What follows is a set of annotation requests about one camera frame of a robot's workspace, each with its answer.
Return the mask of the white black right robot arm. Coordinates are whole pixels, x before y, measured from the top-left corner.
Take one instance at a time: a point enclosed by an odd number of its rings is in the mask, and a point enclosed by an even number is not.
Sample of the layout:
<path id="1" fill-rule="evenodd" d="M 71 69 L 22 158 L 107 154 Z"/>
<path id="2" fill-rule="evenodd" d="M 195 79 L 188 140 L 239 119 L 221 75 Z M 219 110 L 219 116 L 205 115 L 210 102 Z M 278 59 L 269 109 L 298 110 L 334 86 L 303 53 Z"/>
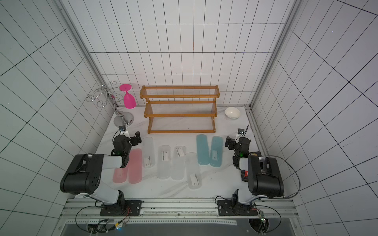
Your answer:
<path id="1" fill-rule="evenodd" d="M 272 199 L 282 197 L 284 184 L 275 157 L 263 156 L 260 152 L 250 152 L 251 140 L 246 137 L 226 138 L 225 147 L 234 151 L 233 165 L 241 171 L 242 179 L 247 181 L 249 192 L 255 196 L 251 201 L 264 197 Z M 239 201 L 236 190 L 231 199 L 216 201 L 220 216 L 258 216 L 261 211 L 255 205 Z"/>

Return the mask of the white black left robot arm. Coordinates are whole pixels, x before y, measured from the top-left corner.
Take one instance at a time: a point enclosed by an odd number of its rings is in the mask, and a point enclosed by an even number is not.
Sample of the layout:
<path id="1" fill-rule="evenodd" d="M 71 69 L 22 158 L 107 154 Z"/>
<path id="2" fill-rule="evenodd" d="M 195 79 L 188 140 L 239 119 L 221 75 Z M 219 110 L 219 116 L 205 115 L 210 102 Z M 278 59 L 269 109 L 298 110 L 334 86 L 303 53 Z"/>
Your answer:
<path id="1" fill-rule="evenodd" d="M 86 194 L 102 203 L 100 216 L 138 216 L 141 200 L 126 200 L 121 190 L 114 189 L 102 181 L 104 170 L 114 170 L 114 183 L 120 178 L 131 184 L 142 180 L 142 150 L 133 149 L 142 142 L 139 132 L 127 137 L 121 133 L 112 140 L 110 155 L 78 154 L 69 165 L 60 182 L 60 190 L 73 195 Z"/>

